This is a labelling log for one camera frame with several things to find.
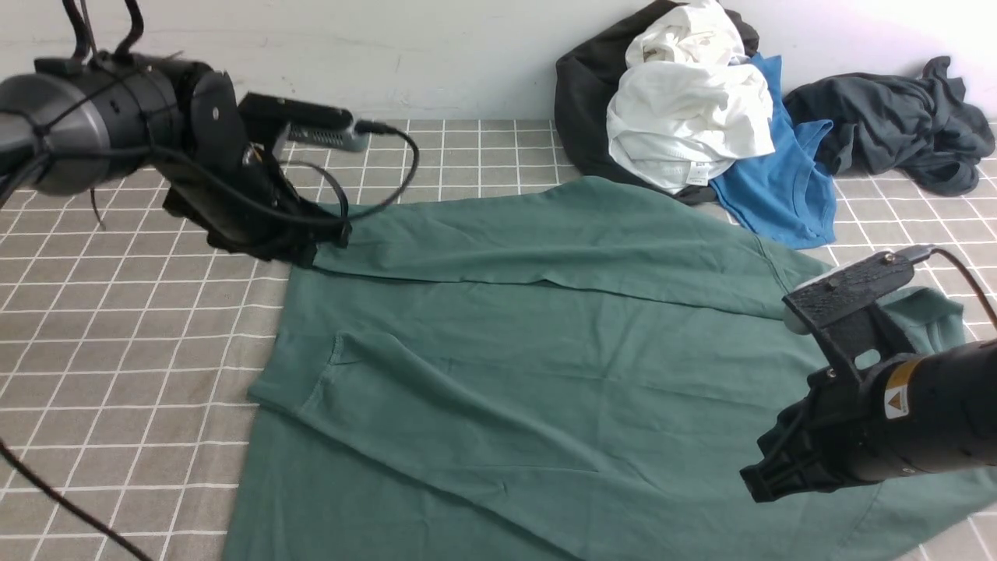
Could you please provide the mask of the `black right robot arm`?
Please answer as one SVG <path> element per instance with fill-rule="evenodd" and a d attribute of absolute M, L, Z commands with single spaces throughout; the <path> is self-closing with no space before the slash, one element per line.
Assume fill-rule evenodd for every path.
<path fill-rule="evenodd" d="M 898 355 L 858 379 L 814 372 L 740 475 L 757 502 L 995 465 L 996 345 Z"/>

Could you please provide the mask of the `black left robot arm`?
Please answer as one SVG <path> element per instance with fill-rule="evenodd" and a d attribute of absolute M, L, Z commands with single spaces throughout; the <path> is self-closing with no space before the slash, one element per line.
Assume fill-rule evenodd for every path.
<path fill-rule="evenodd" d="M 151 167 L 165 212 L 210 246 L 311 265 L 318 245 L 345 246 L 349 203 L 325 210 L 298 194 L 278 156 L 287 142 L 349 132 L 349 111 L 247 93 L 229 75 L 176 57 L 37 59 L 2 81 L 2 199 L 16 189 L 77 196 Z"/>

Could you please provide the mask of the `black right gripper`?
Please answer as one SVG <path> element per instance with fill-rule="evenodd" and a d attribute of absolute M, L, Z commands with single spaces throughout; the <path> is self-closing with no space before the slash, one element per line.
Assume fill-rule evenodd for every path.
<path fill-rule="evenodd" d="M 752 500 L 775 502 L 808 493 L 876 485 L 888 480 L 888 462 L 873 426 L 883 412 L 888 367 L 809 374 L 809 391 L 777 415 L 757 440 L 763 458 L 740 471 Z"/>

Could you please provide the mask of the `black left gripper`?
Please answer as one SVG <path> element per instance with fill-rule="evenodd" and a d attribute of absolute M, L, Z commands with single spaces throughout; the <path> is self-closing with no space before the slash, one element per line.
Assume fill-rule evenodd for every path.
<path fill-rule="evenodd" d="M 345 195 L 338 194 L 338 213 L 304 199 L 273 153 L 253 143 L 230 161 L 177 152 L 161 163 L 170 185 L 164 210 L 202 227 L 215 249 L 310 267 L 319 245 L 350 241 Z"/>

